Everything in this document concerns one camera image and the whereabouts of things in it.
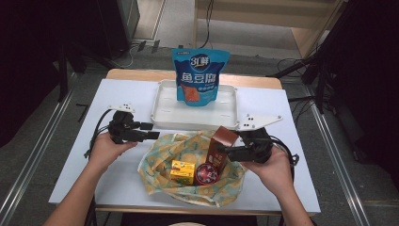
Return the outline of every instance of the human forearm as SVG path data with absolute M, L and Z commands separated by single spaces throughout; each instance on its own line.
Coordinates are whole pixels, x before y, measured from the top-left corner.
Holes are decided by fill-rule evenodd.
M 313 225 L 293 188 L 285 190 L 285 193 L 281 192 L 276 197 L 286 225 Z
M 101 175 L 100 170 L 87 165 L 44 225 L 84 225 L 88 207 Z

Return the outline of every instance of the human hand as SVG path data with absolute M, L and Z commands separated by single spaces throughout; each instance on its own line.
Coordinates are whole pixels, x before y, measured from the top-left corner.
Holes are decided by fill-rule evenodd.
M 294 190 L 288 154 L 276 146 L 265 163 L 241 162 L 241 165 L 257 174 L 264 186 L 275 196 Z
M 120 155 L 128 149 L 134 148 L 137 142 L 128 141 L 123 144 L 116 144 L 109 133 L 97 136 L 93 149 L 91 150 L 88 166 L 104 173 Z

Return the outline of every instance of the white bracket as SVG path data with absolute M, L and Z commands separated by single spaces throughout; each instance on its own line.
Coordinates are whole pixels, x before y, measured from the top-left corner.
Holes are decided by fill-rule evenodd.
M 257 130 L 266 125 L 282 121 L 282 116 L 260 116 L 247 114 L 243 121 L 238 125 L 238 131 Z
M 132 105 L 130 105 L 130 104 L 125 104 L 125 105 L 109 105 L 109 106 L 108 106 L 108 109 L 135 113 L 135 109 L 134 109 L 134 108 L 132 107 Z

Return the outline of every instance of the cloth bag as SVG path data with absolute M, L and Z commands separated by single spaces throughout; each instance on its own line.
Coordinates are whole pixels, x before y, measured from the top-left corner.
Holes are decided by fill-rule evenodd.
M 209 143 L 215 131 L 169 134 L 158 138 L 138 165 L 138 173 L 149 195 L 165 192 L 188 203 L 224 206 L 234 202 L 242 190 L 245 169 L 238 162 L 228 162 L 219 180 L 208 186 L 184 186 L 170 180 L 172 160 L 205 162 Z

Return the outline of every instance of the white tray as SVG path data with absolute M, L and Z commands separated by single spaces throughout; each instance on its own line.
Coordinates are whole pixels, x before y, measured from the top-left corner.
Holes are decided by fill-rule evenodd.
M 151 119 L 156 126 L 167 129 L 215 130 L 220 125 L 238 127 L 237 89 L 219 85 L 216 100 L 206 106 L 188 106 L 177 101 L 175 80 L 159 83 Z

